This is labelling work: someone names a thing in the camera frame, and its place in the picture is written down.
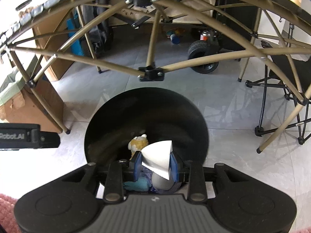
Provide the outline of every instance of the stuffed animal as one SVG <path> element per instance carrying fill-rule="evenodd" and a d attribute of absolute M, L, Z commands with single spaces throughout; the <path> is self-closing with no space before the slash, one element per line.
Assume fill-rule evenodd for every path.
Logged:
<path fill-rule="evenodd" d="M 128 149 L 132 152 L 131 158 L 134 156 L 136 151 L 141 151 L 148 144 L 146 134 L 142 134 L 140 137 L 134 137 L 128 144 Z"/>

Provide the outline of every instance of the white paper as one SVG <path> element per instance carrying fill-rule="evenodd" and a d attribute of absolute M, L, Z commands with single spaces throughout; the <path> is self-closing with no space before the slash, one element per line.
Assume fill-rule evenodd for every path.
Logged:
<path fill-rule="evenodd" d="M 152 143 L 142 149 L 142 165 L 169 180 L 169 159 L 172 150 L 171 140 Z"/>

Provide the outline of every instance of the grey ribbed panel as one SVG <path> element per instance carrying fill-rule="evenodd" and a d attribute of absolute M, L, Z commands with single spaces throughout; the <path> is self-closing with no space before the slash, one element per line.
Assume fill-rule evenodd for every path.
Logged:
<path fill-rule="evenodd" d="M 130 195 L 118 205 L 106 206 L 81 233 L 229 233 L 203 205 L 186 202 L 182 195 Z"/>

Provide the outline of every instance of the black disc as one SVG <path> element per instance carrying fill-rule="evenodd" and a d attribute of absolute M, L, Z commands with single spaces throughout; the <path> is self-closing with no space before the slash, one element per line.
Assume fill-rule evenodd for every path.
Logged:
<path fill-rule="evenodd" d="M 249 182 L 232 184 L 212 205 L 219 222 L 241 233 L 288 232 L 297 213 L 294 201 L 270 186 Z"/>
<path fill-rule="evenodd" d="M 96 198 L 78 183 L 45 185 L 18 200 L 14 215 L 22 232 L 69 233 L 86 227 L 98 212 Z"/>

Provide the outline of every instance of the black rubber tire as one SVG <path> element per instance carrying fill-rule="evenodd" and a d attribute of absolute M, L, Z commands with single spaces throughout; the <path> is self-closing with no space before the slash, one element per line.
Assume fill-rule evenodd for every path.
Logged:
<path fill-rule="evenodd" d="M 188 60 L 206 56 L 208 44 L 204 40 L 193 42 L 188 49 Z M 191 69 L 199 74 L 209 74 L 213 72 L 219 65 L 219 62 L 193 66 Z"/>

